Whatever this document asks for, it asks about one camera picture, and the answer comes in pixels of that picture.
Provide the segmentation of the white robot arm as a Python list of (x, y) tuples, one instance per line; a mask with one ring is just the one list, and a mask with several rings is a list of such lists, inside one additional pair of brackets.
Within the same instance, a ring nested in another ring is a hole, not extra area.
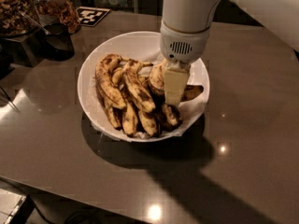
[[(299, 0), (229, 0), (254, 20), (299, 50)], [(169, 61), (164, 78), (165, 101), (178, 105), (190, 64), (204, 53), (220, 0), (164, 0), (160, 48)]]

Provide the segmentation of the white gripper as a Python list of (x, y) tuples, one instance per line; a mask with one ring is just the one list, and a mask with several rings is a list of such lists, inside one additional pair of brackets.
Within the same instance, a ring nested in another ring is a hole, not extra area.
[(164, 96), (169, 105), (178, 106), (190, 76), (190, 63), (198, 60), (206, 48), (209, 29), (189, 34), (175, 31), (163, 21), (160, 50), (168, 61), (164, 70)]

